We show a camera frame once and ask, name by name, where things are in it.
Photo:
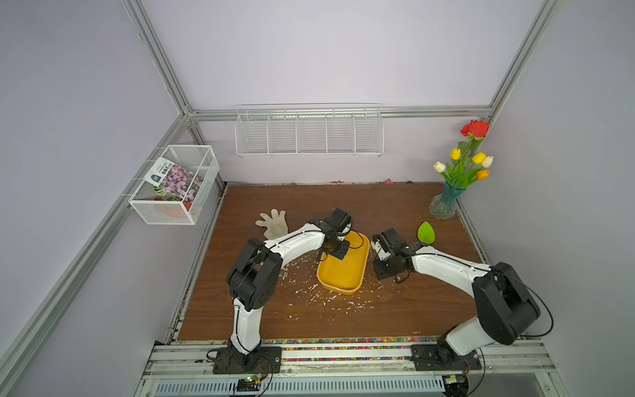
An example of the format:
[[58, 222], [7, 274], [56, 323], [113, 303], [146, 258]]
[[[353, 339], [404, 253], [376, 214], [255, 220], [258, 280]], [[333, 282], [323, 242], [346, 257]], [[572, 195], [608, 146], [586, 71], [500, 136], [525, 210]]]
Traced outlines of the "yellow plastic storage box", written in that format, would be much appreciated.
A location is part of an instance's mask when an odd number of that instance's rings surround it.
[[355, 294], [360, 289], [369, 258], [370, 241], [362, 233], [352, 232], [345, 237], [351, 244], [343, 260], [321, 253], [317, 279], [326, 289], [340, 294]]

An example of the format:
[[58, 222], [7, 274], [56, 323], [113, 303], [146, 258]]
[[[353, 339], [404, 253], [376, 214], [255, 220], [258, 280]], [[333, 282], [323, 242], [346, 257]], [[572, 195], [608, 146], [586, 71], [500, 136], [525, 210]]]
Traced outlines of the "green yellow toy trowel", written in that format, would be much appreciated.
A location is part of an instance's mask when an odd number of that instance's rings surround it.
[[436, 233], [430, 222], [423, 222], [418, 227], [417, 238], [423, 244], [432, 245], [436, 241]]

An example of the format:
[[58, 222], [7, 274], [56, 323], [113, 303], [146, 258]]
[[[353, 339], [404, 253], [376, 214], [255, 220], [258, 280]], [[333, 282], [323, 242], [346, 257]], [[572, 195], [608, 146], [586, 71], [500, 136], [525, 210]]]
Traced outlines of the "white cotton work glove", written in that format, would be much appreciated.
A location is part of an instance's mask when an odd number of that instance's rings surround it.
[[288, 224], [286, 222], [286, 211], [278, 211], [276, 208], [271, 210], [270, 214], [261, 213], [261, 218], [256, 220], [256, 226], [264, 228], [264, 237], [266, 240], [275, 240], [282, 238], [289, 233]]

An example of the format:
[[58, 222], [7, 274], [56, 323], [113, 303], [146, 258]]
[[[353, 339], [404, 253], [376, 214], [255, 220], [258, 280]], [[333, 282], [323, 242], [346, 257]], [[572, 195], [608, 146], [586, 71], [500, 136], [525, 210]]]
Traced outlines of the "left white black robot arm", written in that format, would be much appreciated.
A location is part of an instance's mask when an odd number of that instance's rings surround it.
[[275, 292], [283, 267], [311, 251], [343, 261], [351, 250], [346, 240], [351, 231], [352, 219], [345, 215], [314, 219], [280, 238], [264, 242], [252, 238], [246, 243], [227, 277], [234, 306], [229, 339], [233, 352], [247, 357], [261, 345], [261, 312]]

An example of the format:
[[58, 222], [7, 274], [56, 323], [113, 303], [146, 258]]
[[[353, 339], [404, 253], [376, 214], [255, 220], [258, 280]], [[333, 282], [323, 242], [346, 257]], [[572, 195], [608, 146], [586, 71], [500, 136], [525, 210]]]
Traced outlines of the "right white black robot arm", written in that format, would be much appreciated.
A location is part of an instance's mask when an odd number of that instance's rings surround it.
[[386, 248], [372, 243], [378, 278], [418, 273], [454, 286], [474, 299], [476, 316], [445, 332], [438, 339], [435, 354], [440, 362], [469, 356], [475, 350], [499, 343], [513, 344], [541, 316], [541, 309], [529, 288], [512, 266], [494, 266], [466, 261], [432, 246]]

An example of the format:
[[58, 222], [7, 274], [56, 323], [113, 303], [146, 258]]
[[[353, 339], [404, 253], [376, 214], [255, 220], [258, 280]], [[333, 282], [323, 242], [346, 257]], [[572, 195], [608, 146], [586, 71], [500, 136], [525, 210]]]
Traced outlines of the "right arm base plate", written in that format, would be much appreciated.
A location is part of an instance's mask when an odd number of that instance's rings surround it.
[[445, 345], [415, 344], [411, 346], [410, 360], [417, 372], [461, 372], [482, 369], [479, 355], [473, 351], [466, 356], [458, 356]]

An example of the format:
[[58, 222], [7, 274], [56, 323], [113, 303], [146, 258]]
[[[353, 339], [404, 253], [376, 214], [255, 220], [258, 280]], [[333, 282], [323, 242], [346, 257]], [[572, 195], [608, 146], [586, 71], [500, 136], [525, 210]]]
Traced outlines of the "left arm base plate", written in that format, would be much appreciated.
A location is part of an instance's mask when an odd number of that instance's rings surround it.
[[213, 373], [215, 375], [278, 374], [281, 364], [281, 347], [257, 347], [253, 352], [243, 354], [230, 345], [216, 350]]

